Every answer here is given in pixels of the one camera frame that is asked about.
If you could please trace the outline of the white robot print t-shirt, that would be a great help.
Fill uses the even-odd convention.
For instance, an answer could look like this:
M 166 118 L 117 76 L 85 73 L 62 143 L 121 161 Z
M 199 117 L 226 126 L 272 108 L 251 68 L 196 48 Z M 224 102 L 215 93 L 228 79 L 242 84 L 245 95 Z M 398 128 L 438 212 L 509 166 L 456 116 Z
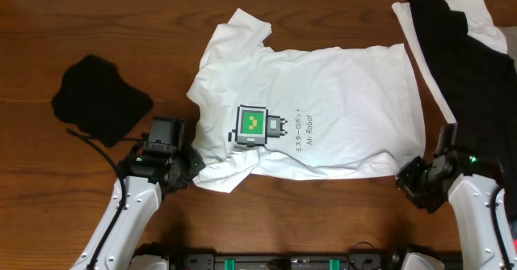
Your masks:
M 216 27 L 188 98 L 200 109 L 195 184 L 233 191 L 250 175 L 362 179 L 424 153 L 418 86 L 402 44 L 275 51 L 243 10 Z

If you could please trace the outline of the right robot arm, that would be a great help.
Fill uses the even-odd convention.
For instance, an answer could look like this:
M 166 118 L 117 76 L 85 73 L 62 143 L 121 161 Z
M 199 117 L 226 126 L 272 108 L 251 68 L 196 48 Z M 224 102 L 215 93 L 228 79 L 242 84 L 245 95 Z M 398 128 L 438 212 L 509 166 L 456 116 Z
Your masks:
M 420 157 L 408 162 L 396 174 L 396 185 L 413 205 L 429 213 L 446 202 L 452 206 L 464 269 L 516 268 L 498 164 L 444 150 L 430 163 Z

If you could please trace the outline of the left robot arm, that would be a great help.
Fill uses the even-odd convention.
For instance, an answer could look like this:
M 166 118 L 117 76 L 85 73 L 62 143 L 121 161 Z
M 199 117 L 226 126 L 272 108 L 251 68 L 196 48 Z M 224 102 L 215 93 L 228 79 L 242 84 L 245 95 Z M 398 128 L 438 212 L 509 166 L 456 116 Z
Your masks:
M 165 195 L 186 188 L 204 168 L 191 146 L 133 150 L 116 165 L 117 180 L 107 209 L 72 268 L 131 268 L 137 244 Z

